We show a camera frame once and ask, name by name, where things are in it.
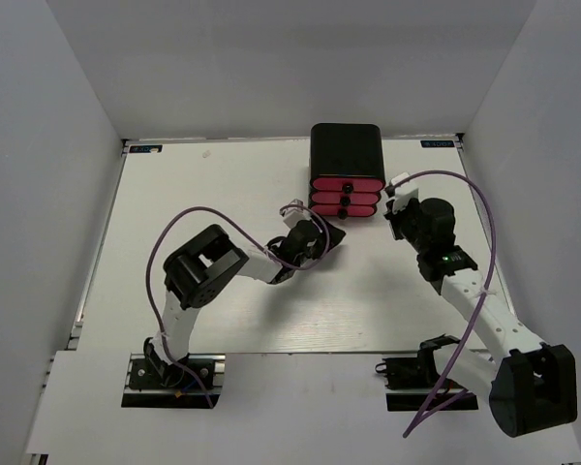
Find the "pink drawer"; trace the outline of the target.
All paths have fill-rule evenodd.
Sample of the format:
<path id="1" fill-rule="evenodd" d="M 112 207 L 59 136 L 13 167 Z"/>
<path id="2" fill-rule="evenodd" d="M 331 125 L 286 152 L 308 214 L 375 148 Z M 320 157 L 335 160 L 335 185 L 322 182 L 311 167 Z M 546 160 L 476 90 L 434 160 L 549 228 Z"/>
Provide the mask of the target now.
<path id="1" fill-rule="evenodd" d="M 370 177 L 318 177 L 311 181 L 311 186 L 318 191 L 345 192 L 348 186 L 352 187 L 352 193 L 377 193 L 384 181 Z"/>
<path id="2" fill-rule="evenodd" d="M 350 205 L 374 205 L 379 202 L 381 195 L 378 193 L 353 192 L 350 194 L 342 191 L 315 191 L 310 195 L 310 201 L 318 204 Z"/>
<path id="3" fill-rule="evenodd" d="M 377 211 L 374 205 L 357 204 L 342 206 L 340 204 L 314 203 L 310 205 L 310 208 L 320 216 L 335 217 L 338 219 L 368 218 L 373 216 Z"/>

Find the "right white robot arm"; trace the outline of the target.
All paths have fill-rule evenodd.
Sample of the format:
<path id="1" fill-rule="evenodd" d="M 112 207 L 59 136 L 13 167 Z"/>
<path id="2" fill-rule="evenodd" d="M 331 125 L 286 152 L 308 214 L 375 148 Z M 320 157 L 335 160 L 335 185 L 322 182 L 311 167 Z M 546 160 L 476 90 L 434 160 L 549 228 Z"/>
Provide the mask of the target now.
<path id="1" fill-rule="evenodd" d="M 386 203 L 395 239 L 416 252 L 420 275 L 473 326 L 484 358 L 442 335 L 421 342 L 417 372 L 427 385 L 449 379 L 487 403 L 500 429 L 518 437 L 572 423 L 578 415 L 576 367 L 563 344 L 550 345 L 526 328 L 483 286 L 476 262 L 455 243 L 453 206 L 411 196 Z"/>

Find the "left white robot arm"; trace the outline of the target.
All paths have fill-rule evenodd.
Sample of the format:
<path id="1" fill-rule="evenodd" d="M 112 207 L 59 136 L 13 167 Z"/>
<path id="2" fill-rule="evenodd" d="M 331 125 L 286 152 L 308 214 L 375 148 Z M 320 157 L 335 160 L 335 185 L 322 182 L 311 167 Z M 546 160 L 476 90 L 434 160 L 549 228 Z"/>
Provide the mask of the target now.
<path id="1" fill-rule="evenodd" d="M 265 252 L 240 249 L 214 224 L 167 257 L 163 327 L 146 346 L 146 354 L 156 357 L 152 375 L 163 386 L 173 387 L 183 380 L 186 365 L 182 359 L 188 356 L 199 309 L 213 301 L 231 279 L 244 276 L 267 285 L 281 284 L 300 267 L 316 263 L 346 236 L 329 222 L 302 214 L 284 223 L 289 232 L 271 239 Z"/>

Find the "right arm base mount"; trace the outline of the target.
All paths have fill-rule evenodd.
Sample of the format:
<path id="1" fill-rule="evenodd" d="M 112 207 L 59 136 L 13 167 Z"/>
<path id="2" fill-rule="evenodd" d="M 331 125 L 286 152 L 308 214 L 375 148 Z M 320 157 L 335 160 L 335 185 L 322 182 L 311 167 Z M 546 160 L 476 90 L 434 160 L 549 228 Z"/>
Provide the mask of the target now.
<path id="1" fill-rule="evenodd" d="M 416 412 L 430 393 L 440 375 L 437 373 L 433 353 L 444 346 L 455 345 L 459 339 L 441 335 L 420 343 L 412 356 L 391 356 L 375 365 L 377 375 L 385 379 L 385 399 L 388 412 Z M 462 387 L 446 379 L 427 410 L 432 410 L 462 391 Z M 462 398 L 444 408 L 446 411 L 477 411 L 477 398 L 466 393 Z"/>

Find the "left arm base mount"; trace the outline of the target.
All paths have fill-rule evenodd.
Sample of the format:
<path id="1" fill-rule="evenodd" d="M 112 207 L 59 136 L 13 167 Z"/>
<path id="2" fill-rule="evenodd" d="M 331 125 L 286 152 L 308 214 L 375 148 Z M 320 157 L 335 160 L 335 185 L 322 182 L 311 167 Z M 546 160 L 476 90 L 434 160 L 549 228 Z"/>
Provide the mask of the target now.
<path id="1" fill-rule="evenodd" d="M 222 393 L 224 356 L 188 355 L 179 360 L 194 375 L 165 363 L 154 352 L 151 337 L 142 354 L 132 354 L 123 389 L 122 408 L 204 409 L 217 405 Z"/>

